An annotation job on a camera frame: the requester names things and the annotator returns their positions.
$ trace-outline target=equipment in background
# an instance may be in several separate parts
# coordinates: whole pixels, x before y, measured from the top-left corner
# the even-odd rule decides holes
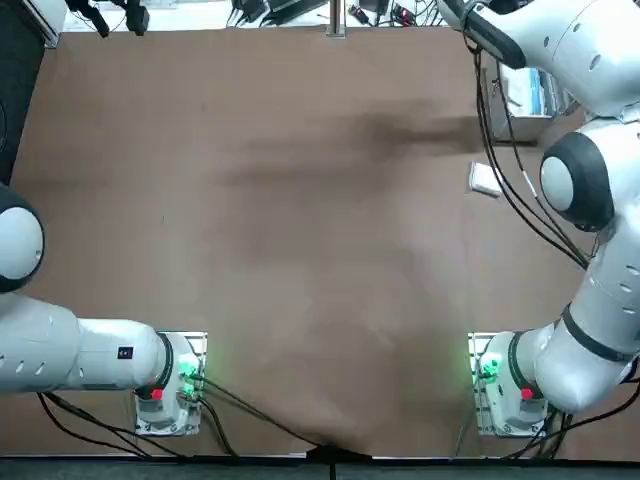
[[[491,137],[509,142],[511,135],[498,91],[497,68],[496,62],[489,62],[483,70]],[[558,116],[568,116],[576,110],[577,102],[548,73],[535,68],[512,70],[502,64],[500,70],[516,142],[535,142]]]
[[[294,5],[298,1],[299,0],[267,0],[267,4],[269,5],[270,13],[275,13]]]
[[[360,0],[359,7],[376,14],[376,18],[387,14],[389,9],[389,0]]]
[[[267,11],[267,6],[262,0],[240,0],[240,10],[242,10],[242,16],[236,22],[236,25],[240,22],[255,22]]]
[[[411,10],[404,8],[402,5],[398,5],[397,3],[391,10],[391,18],[403,27],[417,26],[416,14]]]
[[[351,5],[347,10],[347,13],[358,20],[360,25],[371,25],[371,22],[369,22],[369,16],[360,7]]]
[[[298,18],[305,13],[308,13],[321,5],[324,5],[326,0],[296,0],[295,2],[289,2],[284,8],[280,7],[278,10],[271,10],[264,16],[260,22],[260,26],[280,26],[290,22],[294,18]]]
[[[126,24],[129,31],[137,36],[142,36],[149,27],[149,12],[146,7],[140,5],[140,0],[110,0],[114,5],[125,11]],[[69,10],[78,12],[96,28],[102,38],[106,38],[111,33],[109,25],[105,22],[100,10],[89,5],[89,0],[65,0]]]

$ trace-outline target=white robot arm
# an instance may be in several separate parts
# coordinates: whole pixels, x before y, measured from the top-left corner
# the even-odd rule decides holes
[[[632,0],[534,0],[498,14],[438,0],[444,19],[507,66],[553,75],[593,120],[543,157],[549,204],[600,246],[560,319],[502,332],[487,348],[496,433],[531,434],[546,401],[578,412],[605,397],[640,352],[640,9]]]
[[[40,267],[44,245],[33,208],[0,186],[0,392],[133,389],[143,433],[195,433],[185,373],[202,365],[185,337],[12,293]]]

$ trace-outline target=brown table surface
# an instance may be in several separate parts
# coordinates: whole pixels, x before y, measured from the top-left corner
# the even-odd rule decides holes
[[[483,158],[473,81],[448,29],[64,34],[13,182],[47,233],[26,293],[208,331],[208,375],[315,439],[448,456],[469,408],[467,332],[553,321],[581,278],[504,199],[468,192]],[[523,156],[537,176],[540,151]],[[69,396],[132,425],[130,393]],[[241,453],[308,447],[219,408]],[[2,453],[105,452],[32,394],[0,411]],[[625,437],[639,415],[572,432],[563,455],[638,459]],[[220,451],[209,428],[168,443]],[[514,448],[472,428],[463,453]]]

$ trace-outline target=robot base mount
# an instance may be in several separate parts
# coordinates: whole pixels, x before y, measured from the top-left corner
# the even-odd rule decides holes
[[[507,355],[512,332],[469,333],[478,433],[498,437],[544,437],[548,402],[522,398],[509,371]]]
[[[173,348],[173,368],[167,386],[154,390],[145,400],[136,395],[136,433],[149,436],[195,435],[200,429],[203,382],[189,376],[204,376],[206,332],[160,332]]]

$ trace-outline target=red emergency stop button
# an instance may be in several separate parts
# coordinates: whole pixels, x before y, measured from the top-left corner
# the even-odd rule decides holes
[[[520,396],[523,400],[531,400],[533,398],[533,390],[530,388],[523,388],[520,390]]]

